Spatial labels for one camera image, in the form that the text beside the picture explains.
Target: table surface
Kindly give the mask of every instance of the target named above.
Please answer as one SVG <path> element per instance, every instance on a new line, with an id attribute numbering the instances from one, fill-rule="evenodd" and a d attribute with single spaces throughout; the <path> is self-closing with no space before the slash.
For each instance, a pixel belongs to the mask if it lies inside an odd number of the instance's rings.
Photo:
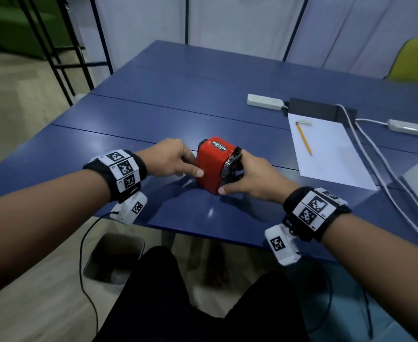
<path id="1" fill-rule="evenodd" d="M 196 150 L 202 139 L 219 136 L 265 157 L 303 185 L 325 187 L 348 201 L 356 215 L 418 245 L 418 235 L 382 190 L 301 177 L 288 119 L 248 106 L 248 93 L 342 103 L 357 108 L 360 118 L 418 123 L 418 86 L 156 41 L 0 163 L 0 195 L 76 171 L 112 149 L 137 151 L 172 137 Z M 418 137 L 376 124 L 363 128 L 398 176 L 418 162 Z M 411 199 L 392 183 L 374 151 L 366 150 L 397 203 L 418 224 Z M 178 233 L 268 247 L 264 230 L 283 218 L 278 205 L 212 195 L 187 177 L 147 178 L 142 191 L 148 204 L 136 222 Z M 316 242 L 297 244 L 332 259 Z"/>

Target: black pants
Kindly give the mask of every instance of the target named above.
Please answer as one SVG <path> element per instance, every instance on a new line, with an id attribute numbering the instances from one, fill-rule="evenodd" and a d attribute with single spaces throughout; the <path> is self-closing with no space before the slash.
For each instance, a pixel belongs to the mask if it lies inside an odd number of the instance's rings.
<path id="1" fill-rule="evenodd" d="M 157 246 L 138 261 L 94 340 L 308 341 L 309 336 L 284 274 L 261 276 L 225 318 L 215 318 L 190 305 L 176 258 Z"/>

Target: hand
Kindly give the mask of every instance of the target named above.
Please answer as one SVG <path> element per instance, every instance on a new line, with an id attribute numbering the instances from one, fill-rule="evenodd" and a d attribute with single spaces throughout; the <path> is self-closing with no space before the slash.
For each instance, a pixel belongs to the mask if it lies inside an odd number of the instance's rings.
<path id="1" fill-rule="evenodd" d="M 281 175 L 264 158 L 242 150 L 241 161 L 244 177 L 237 182 L 219 188 L 219 194 L 248 193 L 254 198 L 283 204 L 300 185 Z"/>
<path id="2" fill-rule="evenodd" d="M 147 175 L 170 176 L 183 174 L 202 177 L 204 172 L 195 166 L 196 158 L 181 139 L 167 138 L 150 148 L 135 152 L 144 161 Z"/>

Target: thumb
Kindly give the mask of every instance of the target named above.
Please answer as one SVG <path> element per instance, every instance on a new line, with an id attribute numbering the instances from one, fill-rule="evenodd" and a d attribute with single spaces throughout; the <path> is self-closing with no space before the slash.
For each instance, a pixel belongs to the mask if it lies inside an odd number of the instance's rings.
<path id="1" fill-rule="evenodd" d="M 204 176 L 204 172 L 200 168 L 194 166 L 193 164 L 185 163 L 184 161 L 179 162 L 176 168 L 176 173 L 184 173 L 194 177 Z"/>
<path id="2" fill-rule="evenodd" d="M 242 192 L 242 179 L 219 188 L 219 195 L 227 195 Z"/>

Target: sheet of paper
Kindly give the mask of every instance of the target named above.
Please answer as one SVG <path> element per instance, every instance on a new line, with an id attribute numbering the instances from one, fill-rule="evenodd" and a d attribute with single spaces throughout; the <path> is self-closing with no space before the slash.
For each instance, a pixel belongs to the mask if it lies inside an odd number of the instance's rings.
<path id="1" fill-rule="evenodd" d="M 288 114 L 288 120 L 301 176 L 377 190 L 341 123 L 294 114 Z M 299 120 L 312 123 L 311 126 L 300 124 L 312 156 L 297 129 Z"/>

